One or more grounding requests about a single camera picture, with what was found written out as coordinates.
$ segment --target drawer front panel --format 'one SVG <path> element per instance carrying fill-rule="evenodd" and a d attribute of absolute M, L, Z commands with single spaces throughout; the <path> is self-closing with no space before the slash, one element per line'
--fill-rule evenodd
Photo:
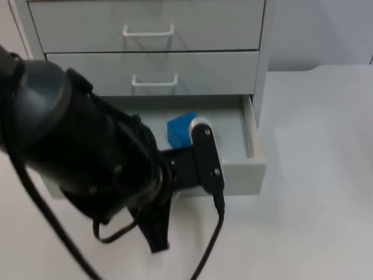
<path fill-rule="evenodd" d="M 48 54 L 86 77 L 100 96 L 248 95 L 258 52 Z"/>
<path fill-rule="evenodd" d="M 45 53 L 258 49 L 264 0 L 31 2 Z"/>

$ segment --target open drawer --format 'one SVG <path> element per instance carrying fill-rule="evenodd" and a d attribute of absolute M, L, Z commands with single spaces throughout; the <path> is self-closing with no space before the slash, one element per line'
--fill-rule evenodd
<path fill-rule="evenodd" d="M 170 149 L 167 121 L 195 111 L 212 123 L 223 165 L 226 195 L 259 194 L 266 160 L 261 154 L 258 132 L 249 96 L 154 96 L 103 97 L 127 114 L 138 114 L 150 127 L 160 150 Z M 53 197 L 58 188 L 44 180 Z M 188 195 L 204 194 L 202 188 L 184 191 Z"/>

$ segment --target white wall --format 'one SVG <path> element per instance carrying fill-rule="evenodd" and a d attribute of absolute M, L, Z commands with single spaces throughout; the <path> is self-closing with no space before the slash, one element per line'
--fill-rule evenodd
<path fill-rule="evenodd" d="M 276 0 L 270 70 L 369 64 L 373 0 Z"/>
<path fill-rule="evenodd" d="M 27 58 L 7 0 L 0 0 L 0 44 L 8 51 L 13 51 L 23 58 Z"/>

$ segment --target blue block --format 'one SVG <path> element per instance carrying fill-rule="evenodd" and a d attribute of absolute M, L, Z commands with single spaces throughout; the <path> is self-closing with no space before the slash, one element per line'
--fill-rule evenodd
<path fill-rule="evenodd" d="M 167 122 L 167 140 L 173 149 L 192 145 L 189 125 L 195 117 L 196 113 L 192 112 Z"/>

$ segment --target drawer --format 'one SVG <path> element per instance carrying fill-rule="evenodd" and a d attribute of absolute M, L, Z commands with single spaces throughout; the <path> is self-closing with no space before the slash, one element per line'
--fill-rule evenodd
<path fill-rule="evenodd" d="M 266 170 L 266 160 L 256 130 L 249 96 L 152 96 L 103 97 L 128 114 L 138 114 L 150 127 L 160 150 L 170 149 L 167 142 L 167 121 L 195 111 L 212 123 L 216 145 L 226 180 L 225 194 L 259 194 Z M 46 180 L 54 197 L 53 183 Z M 202 189 L 186 191 L 202 195 Z"/>
<path fill-rule="evenodd" d="M 99 53 L 256 50 L 264 2 L 41 1 L 29 6 L 45 53 Z"/>
<path fill-rule="evenodd" d="M 254 93 L 258 52 L 48 54 L 100 96 Z"/>

